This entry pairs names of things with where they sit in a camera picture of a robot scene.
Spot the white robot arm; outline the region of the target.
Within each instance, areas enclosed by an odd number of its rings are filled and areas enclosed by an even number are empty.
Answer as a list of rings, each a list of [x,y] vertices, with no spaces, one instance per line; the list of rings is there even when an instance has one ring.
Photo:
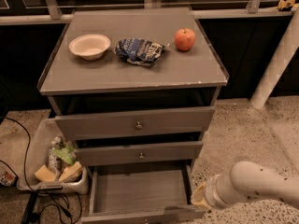
[[[210,177],[191,197],[193,205],[206,209],[260,200],[276,200],[299,209],[299,180],[255,162],[240,161],[228,173]]]

